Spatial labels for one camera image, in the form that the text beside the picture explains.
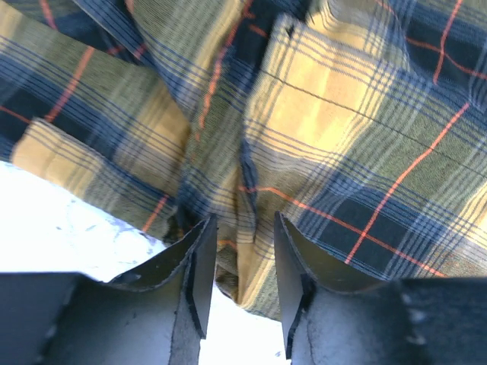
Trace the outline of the yellow plaid long sleeve shirt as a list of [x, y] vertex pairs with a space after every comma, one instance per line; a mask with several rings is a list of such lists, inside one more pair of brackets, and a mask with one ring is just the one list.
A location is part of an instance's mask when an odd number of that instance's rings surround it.
[[218, 218], [278, 310], [272, 221], [366, 274], [486, 273], [484, 1], [3, 1], [1, 158], [151, 236]]

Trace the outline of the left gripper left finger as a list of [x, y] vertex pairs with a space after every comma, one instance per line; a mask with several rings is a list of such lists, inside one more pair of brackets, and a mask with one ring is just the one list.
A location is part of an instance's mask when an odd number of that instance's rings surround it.
[[197, 333], [205, 339], [215, 275], [217, 231], [217, 218], [212, 214], [194, 226], [181, 240], [118, 275], [107, 286], [144, 293], [163, 287], [183, 272], [183, 297], [189, 304]]

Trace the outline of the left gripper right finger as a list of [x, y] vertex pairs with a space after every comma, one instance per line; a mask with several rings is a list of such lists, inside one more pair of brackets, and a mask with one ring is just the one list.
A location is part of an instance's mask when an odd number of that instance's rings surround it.
[[377, 286], [382, 280], [337, 259], [308, 240], [281, 212], [274, 217], [275, 268], [285, 352], [293, 350], [294, 336], [318, 287], [354, 293]]

